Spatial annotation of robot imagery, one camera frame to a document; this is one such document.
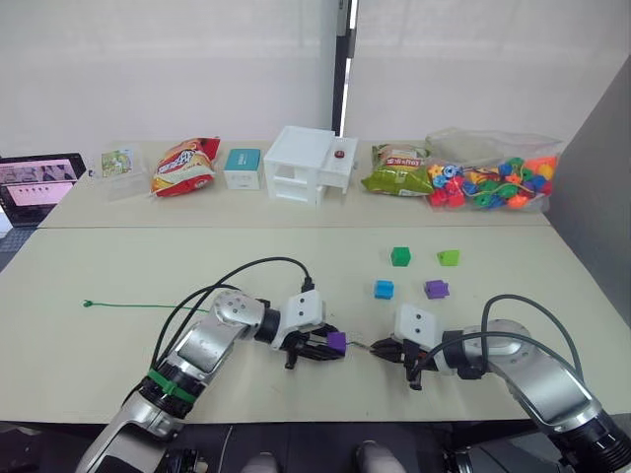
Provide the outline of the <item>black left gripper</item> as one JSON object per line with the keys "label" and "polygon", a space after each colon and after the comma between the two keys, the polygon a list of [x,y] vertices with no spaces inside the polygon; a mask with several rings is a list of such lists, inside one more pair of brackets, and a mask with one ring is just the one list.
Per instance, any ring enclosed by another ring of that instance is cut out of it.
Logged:
{"label": "black left gripper", "polygon": [[326,341],[331,334],[340,330],[331,324],[324,323],[311,327],[309,330],[295,330],[283,340],[280,350],[286,353],[284,368],[292,370],[300,357],[309,360],[339,360],[345,357],[340,352],[326,345],[317,345],[315,341]]}

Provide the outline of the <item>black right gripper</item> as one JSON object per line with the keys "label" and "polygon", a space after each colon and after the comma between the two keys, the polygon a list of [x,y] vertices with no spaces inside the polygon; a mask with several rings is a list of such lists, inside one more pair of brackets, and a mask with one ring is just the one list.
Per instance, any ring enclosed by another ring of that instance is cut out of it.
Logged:
{"label": "black right gripper", "polygon": [[371,354],[390,363],[403,364],[405,377],[413,390],[422,389],[422,371],[433,371],[435,361],[425,363],[428,352],[410,340],[398,342],[392,338],[378,340],[371,345]]}

